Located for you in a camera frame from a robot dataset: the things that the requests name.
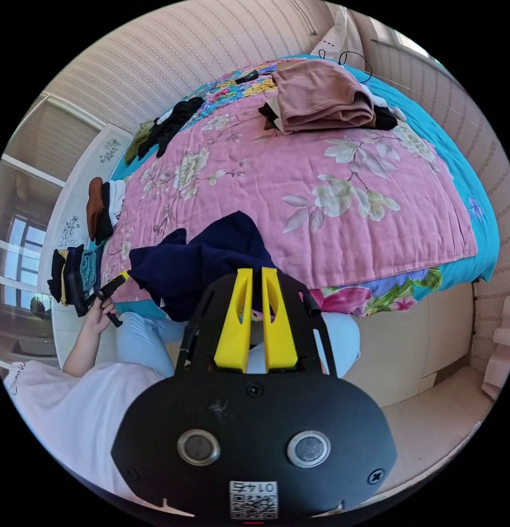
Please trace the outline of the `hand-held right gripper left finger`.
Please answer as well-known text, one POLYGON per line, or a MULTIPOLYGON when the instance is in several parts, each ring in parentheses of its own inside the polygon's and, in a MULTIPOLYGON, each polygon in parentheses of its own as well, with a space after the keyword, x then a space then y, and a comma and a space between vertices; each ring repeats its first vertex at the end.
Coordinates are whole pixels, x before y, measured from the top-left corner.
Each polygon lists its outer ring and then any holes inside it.
POLYGON ((225 321, 214 355, 218 369, 247 372, 250 350, 253 270, 241 268, 227 303, 225 321))

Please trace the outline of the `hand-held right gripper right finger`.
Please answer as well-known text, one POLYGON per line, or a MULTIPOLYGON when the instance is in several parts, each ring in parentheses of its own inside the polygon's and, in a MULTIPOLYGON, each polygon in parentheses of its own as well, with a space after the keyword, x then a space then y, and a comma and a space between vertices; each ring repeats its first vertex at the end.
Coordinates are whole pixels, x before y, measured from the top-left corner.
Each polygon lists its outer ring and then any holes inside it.
POLYGON ((261 287, 266 370, 294 369, 298 354, 275 268, 262 268, 261 287))

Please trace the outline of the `person's left hand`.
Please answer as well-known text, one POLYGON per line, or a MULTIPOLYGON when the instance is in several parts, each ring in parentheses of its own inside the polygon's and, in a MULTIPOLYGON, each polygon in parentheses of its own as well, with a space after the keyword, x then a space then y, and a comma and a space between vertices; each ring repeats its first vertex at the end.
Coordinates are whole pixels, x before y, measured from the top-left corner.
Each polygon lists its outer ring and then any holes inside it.
POLYGON ((111 317, 115 317, 116 315, 116 308, 111 297, 104 300, 96 298, 89 308, 88 314, 86 314, 86 320, 83 324, 86 333, 100 336, 111 323, 111 317))

